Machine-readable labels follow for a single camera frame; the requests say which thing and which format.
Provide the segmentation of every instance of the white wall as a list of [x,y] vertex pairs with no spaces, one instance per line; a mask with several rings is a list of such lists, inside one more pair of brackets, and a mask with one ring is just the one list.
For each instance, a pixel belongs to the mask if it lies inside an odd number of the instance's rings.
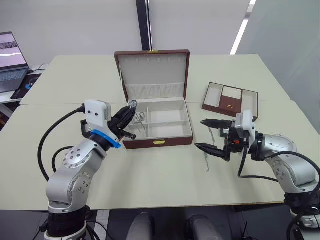
[[153,49],[229,54],[250,0],[149,0]]
[[318,133],[319,13],[319,0],[257,0],[237,51],[260,55]]
[[7,31],[29,65],[142,49],[135,0],[0,0],[0,33]]

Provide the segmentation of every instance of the box lid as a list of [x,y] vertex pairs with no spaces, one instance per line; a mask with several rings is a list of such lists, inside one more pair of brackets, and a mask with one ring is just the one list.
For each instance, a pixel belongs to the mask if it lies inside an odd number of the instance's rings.
[[116,51],[125,98],[186,99],[189,50]]

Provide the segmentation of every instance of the table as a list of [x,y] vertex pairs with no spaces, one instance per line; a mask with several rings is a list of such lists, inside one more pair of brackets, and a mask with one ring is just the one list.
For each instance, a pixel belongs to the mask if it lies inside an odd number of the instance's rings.
[[[273,100],[290,100],[256,54],[191,55],[186,102],[202,103],[209,82],[259,92],[260,100],[270,100],[271,94]],[[21,104],[81,104],[86,99],[126,102],[113,55],[57,56]]]
[[[231,120],[232,117],[201,109],[201,103],[188,103],[194,143],[211,143],[205,118]],[[112,113],[123,104],[112,104]],[[0,209],[47,210],[46,181],[37,162],[37,149],[44,132],[61,116],[79,104],[22,105],[0,133]],[[44,144],[42,158],[51,175],[54,152],[83,139],[78,113],[55,129]],[[265,134],[283,134],[294,140],[300,153],[319,161],[319,135],[303,112],[290,100],[259,101],[256,129]],[[223,146],[218,130],[216,144]],[[57,166],[62,155],[58,156]],[[152,208],[176,206],[239,205],[279,203],[283,191],[275,182],[238,179],[240,157],[230,162],[210,156],[207,171],[205,155],[194,145],[126,150],[111,149],[93,178],[88,205],[92,209]],[[243,174],[272,177],[266,162],[247,158]]]
[[[32,66],[32,69],[38,69],[39,66]],[[37,70],[34,71],[33,73],[30,73],[30,75],[32,74],[42,74],[44,72],[44,70]],[[14,103],[14,102],[20,102],[22,100],[22,98],[17,98],[17,99],[11,99],[12,95],[15,93],[15,91],[7,91],[7,92],[2,92],[0,93],[0,112],[2,112],[4,115],[6,115],[7,117],[11,117],[12,116],[12,111],[5,106],[5,104],[7,103]]]

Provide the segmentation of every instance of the laptop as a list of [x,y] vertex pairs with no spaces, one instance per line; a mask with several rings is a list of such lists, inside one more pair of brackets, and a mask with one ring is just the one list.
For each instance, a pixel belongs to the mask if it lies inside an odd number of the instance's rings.
[[0,33],[0,93],[17,90],[28,70],[13,33]]

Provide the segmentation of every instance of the laptop screen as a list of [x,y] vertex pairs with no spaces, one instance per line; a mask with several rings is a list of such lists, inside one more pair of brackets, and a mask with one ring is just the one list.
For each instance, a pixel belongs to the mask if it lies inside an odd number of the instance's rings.
[[12,33],[0,34],[0,69],[23,67],[27,62]]

